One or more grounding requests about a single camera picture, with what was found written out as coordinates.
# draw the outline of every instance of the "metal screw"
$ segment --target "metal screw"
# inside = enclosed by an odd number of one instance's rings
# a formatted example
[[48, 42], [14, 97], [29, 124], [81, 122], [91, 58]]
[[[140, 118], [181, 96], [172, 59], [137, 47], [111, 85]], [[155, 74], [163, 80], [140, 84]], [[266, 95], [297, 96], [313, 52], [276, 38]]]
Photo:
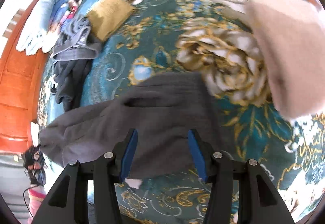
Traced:
[[254, 159], [249, 159], [248, 163], [249, 163], [250, 165], [252, 165], [252, 166], [257, 165], [257, 161], [254, 160]]
[[105, 157], [106, 159], [110, 159], [110, 158], [112, 158], [113, 156], [114, 156], [114, 154], [113, 154], [112, 152], [110, 152], [110, 151], [104, 154], [104, 157]]
[[220, 159], [220, 158], [222, 158], [222, 153], [216, 151], [216, 152], [213, 154], [213, 157], [215, 157], [215, 158], [217, 158], [217, 159]]
[[77, 160], [72, 160], [69, 162], [69, 165], [74, 166], [77, 164]]

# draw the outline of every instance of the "folded gray garment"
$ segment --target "folded gray garment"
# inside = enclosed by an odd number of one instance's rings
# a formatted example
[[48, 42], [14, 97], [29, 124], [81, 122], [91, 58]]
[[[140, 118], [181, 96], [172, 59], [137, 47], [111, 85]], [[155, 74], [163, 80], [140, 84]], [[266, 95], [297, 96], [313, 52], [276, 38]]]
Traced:
[[193, 166], [190, 129], [221, 149], [212, 97], [198, 73], [162, 73], [131, 87], [114, 100], [59, 116], [40, 132], [41, 151], [66, 166], [89, 162], [112, 151], [128, 130], [138, 131], [129, 178], [143, 179]]
[[102, 45], [91, 34], [91, 24], [83, 15], [75, 15], [64, 27], [53, 47], [54, 63], [58, 61], [92, 60], [98, 57]]

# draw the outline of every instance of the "teal floral fabric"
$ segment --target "teal floral fabric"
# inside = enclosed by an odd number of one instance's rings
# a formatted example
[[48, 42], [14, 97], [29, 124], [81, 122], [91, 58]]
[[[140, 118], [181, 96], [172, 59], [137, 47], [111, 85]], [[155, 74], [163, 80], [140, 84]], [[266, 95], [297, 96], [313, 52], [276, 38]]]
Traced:
[[[78, 13], [86, 15], [97, 1], [83, 0]], [[94, 60], [83, 87], [82, 106], [112, 100], [159, 72], [185, 71], [176, 60], [180, 52], [177, 43], [186, 32], [184, 25], [193, 19], [199, 19], [202, 27], [212, 23], [225, 30], [251, 33], [242, 21], [223, 15], [224, 4], [208, 0], [127, 1], [136, 11]], [[49, 92], [51, 63], [49, 59], [44, 70], [39, 102], [43, 127], [63, 113]], [[295, 221], [313, 211], [325, 191], [325, 116], [285, 121], [269, 93], [261, 104], [237, 104], [228, 94], [216, 95], [214, 104], [225, 154], [238, 161], [258, 160]], [[202, 183], [194, 168], [143, 179], [139, 189], [116, 184], [121, 212], [143, 223], [202, 223], [210, 190], [211, 185]], [[234, 181], [231, 222], [237, 222], [237, 214], [238, 184]]]

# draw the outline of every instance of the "folded pink fabric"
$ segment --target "folded pink fabric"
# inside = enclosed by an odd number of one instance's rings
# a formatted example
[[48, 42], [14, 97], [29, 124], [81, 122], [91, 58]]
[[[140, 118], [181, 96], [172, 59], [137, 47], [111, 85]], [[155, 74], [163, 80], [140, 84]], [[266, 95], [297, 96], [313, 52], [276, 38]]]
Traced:
[[304, 0], [249, 0], [246, 14], [268, 69], [273, 103], [294, 119], [325, 107], [325, 31]]

